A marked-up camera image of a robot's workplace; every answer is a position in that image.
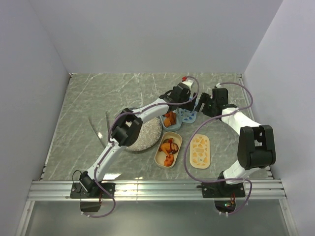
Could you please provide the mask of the blue patterned lid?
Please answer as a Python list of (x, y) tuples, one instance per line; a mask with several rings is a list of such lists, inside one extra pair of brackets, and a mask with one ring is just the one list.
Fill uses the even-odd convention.
[(191, 124), (196, 121), (197, 111), (195, 111), (194, 109), (196, 108), (197, 103), (198, 103), (198, 99), (195, 100), (192, 111), (189, 111), (187, 109), (182, 109), (182, 108), (178, 109), (179, 117), (181, 118), (181, 121), (183, 123)]

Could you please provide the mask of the red-brown meat slab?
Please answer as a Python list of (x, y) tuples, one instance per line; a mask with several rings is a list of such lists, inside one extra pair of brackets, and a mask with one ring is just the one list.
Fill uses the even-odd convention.
[(175, 125), (176, 122), (177, 122), (176, 113), (170, 112), (169, 119), (170, 119), (171, 124), (172, 124), (172, 125)]

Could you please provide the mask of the blue lunch box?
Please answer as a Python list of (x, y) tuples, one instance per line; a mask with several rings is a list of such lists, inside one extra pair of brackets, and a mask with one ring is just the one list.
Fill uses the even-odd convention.
[(162, 122), (162, 127), (165, 131), (171, 131), (171, 132), (175, 132), (177, 130), (179, 130), (181, 128), (181, 125), (182, 125), (182, 121), (178, 115), (178, 112), (177, 111), (172, 111), (174, 113), (176, 113), (176, 117), (177, 117), (177, 122), (175, 125), (171, 125), (170, 127), (166, 128), (163, 124), (164, 120), (166, 119), (166, 117), (164, 117), (163, 115), (162, 116), (159, 116), (161, 122)]

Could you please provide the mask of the orange fried cutlet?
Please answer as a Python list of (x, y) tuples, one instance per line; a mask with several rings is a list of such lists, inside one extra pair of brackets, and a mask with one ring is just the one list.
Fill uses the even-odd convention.
[(170, 126), (172, 125), (172, 122), (171, 122), (171, 120), (170, 120), (169, 118), (166, 118), (166, 119), (164, 120), (163, 124), (164, 124), (164, 126), (165, 126), (166, 128), (168, 128), (168, 127), (170, 127)]

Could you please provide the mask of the spotted orange food piece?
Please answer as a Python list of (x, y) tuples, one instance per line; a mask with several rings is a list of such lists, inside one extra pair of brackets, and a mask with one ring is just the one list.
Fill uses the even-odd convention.
[(164, 166), (170, 167), (172, 166), (173, 162), (174, 162), (174, 155), (170, 154), (169, 156), (166, 156), (165, 161), (164, 161)]

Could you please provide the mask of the beige lunch box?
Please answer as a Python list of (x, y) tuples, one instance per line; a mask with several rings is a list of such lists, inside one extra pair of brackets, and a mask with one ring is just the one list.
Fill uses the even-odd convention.
[[(159, 151), (159, 150), (160, 150), (160, 146), (163, 144), (163, 142), (166, 139), (170, 139), (170, 138), (173, 139), (173, 143), (177, 144), (178, 150), (173, 154), (174, 160), (173, 160), (172, 164), (165, 166), (164, 163), (167, 159), (167, 155), (165, 152)], [(179, 135), (178, 133), (175, 133), (175, 132), (164, 133), (164, 135), (162, 136), (161, 141), (159, 143), (159, 146), (157, 148), (156, 154), (155, 154), (155, 163), (161, 168), (165, 168), (165, 169), (173, 168), (175, 163), (176, 163), (177, 157), (179, 155), (179, 150), (181, 149), (182, 141), (183, 141), (182, 136)]]

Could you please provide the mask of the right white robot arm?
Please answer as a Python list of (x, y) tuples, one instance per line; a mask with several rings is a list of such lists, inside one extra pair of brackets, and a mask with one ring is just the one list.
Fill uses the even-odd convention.
[(217, 184), (220, 195), (229, 196), (234, 191), (234, 184), (259, 169), (275, 164), (273, 128), (253, 121), (236, 105), (230, 104), (226, 88), (214, 88), (211, 95), (203, 92), (195, 111), (219, 119), (239, 135), (237, 161), (222, 172), (224, 180)]

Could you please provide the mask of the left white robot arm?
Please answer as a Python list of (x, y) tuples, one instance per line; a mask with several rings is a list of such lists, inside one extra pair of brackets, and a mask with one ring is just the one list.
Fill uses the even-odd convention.
[(109, 166), (126, 147), (137, 141), (142, 125), (177, 108), (193, 110), (198, 90), (199, 87), (192, 93), (189, 86), (178, 83), (172, 90), (142, 108), (123, 109), (109, 129), (108, 144), (103, 152), (88, 170), (80, 174), (79, 183), (82, 192), (89, 198), (99, 194), (100, 183)]

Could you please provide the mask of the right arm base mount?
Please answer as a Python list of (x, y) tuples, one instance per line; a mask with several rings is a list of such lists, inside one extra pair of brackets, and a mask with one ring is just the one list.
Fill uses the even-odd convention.
[(233, 213), (236, 209), (236, 198), (245, 197), (242, 183), (227, 184), (226, 182), (201, 183), (197, 186), (202, 191), (203, 198), (215, 198), (215, 208), (219, 213)]

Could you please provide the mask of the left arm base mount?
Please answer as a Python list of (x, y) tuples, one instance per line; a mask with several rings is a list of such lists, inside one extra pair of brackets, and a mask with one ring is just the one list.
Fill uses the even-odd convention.
[(86, 215), (97, 213), (102, 205), (102, 200), (113, 200), (113, 207), (116, 184), (112, 182), (96, 182), (91, 179), (87, 171), (74, 171), (72, 175), (72, 186), (70, 191), (71, 199), (80, 200), (80, 210)]

